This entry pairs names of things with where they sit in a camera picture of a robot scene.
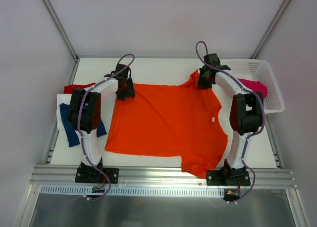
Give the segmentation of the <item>orange t shirt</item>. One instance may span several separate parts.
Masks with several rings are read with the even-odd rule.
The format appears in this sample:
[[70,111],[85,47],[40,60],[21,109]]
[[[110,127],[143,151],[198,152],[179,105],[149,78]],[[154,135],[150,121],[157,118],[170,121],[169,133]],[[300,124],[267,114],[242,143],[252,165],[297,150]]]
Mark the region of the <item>orange t shirt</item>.
[[225,152],[228,137],[221,103],[197,87],[194,71],[182,85],[135,84],[136,96],[116,100],[105,149],[109,152],[181,158],[183,171],[205,178]]

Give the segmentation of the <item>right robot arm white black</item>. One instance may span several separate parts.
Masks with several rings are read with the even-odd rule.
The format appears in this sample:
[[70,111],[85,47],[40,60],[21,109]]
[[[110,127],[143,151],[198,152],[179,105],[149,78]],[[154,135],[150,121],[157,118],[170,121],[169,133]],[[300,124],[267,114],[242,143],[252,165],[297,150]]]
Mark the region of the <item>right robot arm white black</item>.
[[261,92],[246,88],[232,75],[227,65],[222,65],[217,54],[206,54],[200,60],[198,88],[208,89],[220,86],[231,98],[229,123],[233,139],[223,167],[214,174],[207,174],[207,180],[218,185],[233,185],[235,182],[249,181],[245,157],[252,138],[264,128],[264,106]]

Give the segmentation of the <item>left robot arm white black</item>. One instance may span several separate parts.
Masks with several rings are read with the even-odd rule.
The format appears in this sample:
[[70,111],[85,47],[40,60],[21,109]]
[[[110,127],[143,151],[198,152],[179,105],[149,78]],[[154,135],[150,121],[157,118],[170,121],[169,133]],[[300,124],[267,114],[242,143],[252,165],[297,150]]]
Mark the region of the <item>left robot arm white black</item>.
[[67,121],[74,128],[83,158],[77,168],[77,183],[97,183],[106,180],[102,154],[97,142],[97,129],[102,121],[102,100],[116,94],[119,100],[135,98],[131,68],[118,63],[114,71],[88,88],[72,92]]

